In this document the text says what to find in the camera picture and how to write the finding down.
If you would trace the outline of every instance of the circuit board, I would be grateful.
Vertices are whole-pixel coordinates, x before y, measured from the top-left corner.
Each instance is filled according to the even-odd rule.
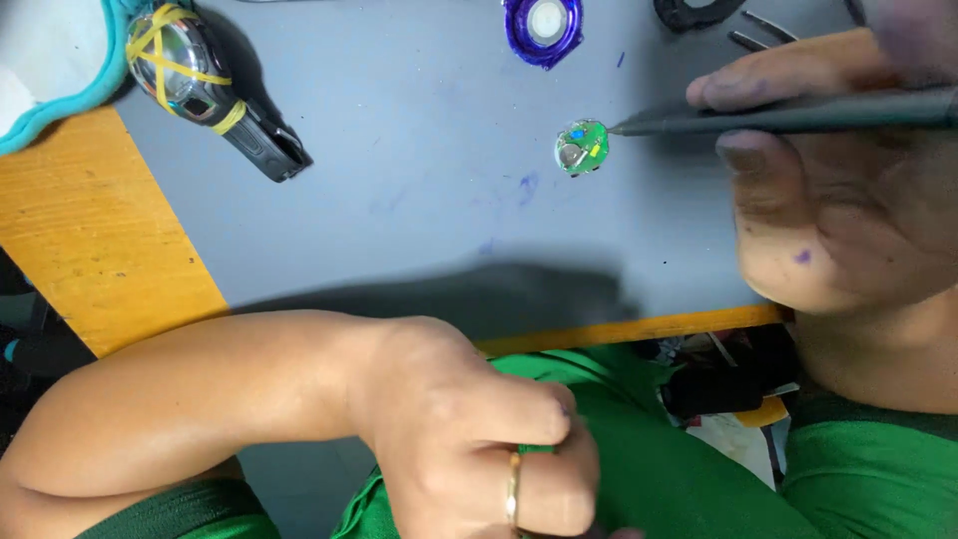
[[[608,131],[593,120],[580,120],[559,134],[556,162],[572,177],[595,171],[608,156]]]

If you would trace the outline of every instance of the gold ring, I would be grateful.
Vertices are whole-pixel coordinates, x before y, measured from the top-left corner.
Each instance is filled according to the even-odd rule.
[[[522,455],[513,451],[509,455],[509,488],[506,490],[506,521],[513,530],[515,530],[515,513],[519,509],[516,495],[519,492],[520,464],[522,464]]]

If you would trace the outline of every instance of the wooden surface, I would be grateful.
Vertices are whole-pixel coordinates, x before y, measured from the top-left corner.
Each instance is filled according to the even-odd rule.
[[[0,157],[0,245],[98,357],[228,312],[113,107]],[[491,355],[778,321],[771,305],[477,343]]]

